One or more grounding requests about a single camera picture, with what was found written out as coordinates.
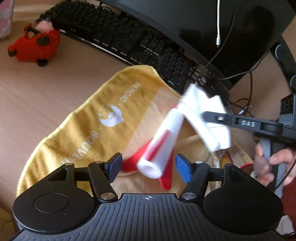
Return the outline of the person right hand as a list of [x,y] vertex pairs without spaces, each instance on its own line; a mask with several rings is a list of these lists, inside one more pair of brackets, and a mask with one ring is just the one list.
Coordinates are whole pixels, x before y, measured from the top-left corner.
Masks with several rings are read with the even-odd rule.
[[274,175],[270,170],[271,166],[285,163],[285,174],[287,174],[295,161],[295,151],[291,149],[279,150],[268,161],[263,156],[264,152],[261,144],[257,144],[254,151],[254,171],[257,175],[257,180],[264,186],[269,185],[274,179]]

